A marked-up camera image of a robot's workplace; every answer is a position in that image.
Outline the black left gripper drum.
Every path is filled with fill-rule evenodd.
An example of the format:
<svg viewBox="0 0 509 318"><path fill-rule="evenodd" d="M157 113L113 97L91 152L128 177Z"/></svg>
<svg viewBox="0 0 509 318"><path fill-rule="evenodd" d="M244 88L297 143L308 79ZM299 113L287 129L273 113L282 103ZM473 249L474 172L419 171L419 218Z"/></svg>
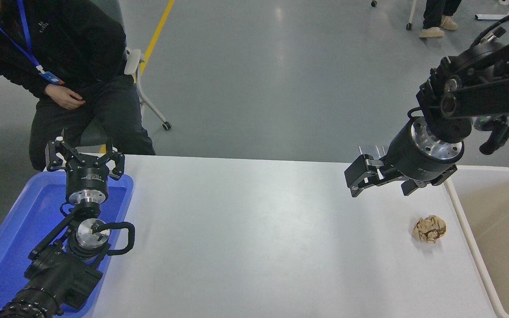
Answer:
<svg viewBox="0 0 509 318"><path fill-rule="evenodd" d="M66 197L108 197L107 165L95 165L95 159L76 159L66 164Z"/></svg>

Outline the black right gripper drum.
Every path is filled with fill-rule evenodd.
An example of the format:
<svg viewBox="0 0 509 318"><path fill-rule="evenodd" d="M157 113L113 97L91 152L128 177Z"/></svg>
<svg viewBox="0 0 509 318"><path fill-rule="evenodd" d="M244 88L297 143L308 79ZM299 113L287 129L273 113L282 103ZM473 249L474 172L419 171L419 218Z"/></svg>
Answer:
<svg viewBox="0 0 509 318"><path fill-rule="evenodd" d="M406 123L383 157L383 175L400 172L423 182L436 179L458 161L458 143L431 134L425 123Z"/></svg>

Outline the person's hand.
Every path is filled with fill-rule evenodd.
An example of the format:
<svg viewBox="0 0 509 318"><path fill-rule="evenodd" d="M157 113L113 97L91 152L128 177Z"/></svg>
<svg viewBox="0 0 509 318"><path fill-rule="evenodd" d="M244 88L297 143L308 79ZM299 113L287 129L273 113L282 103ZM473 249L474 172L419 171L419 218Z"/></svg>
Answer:
<svg viewBox="0 0 509 318"><path fill-rule="evenodd" d="M86 103L78 93L62 85L49 84L45 87L44 93L67 110L75 110Z"/></svg>

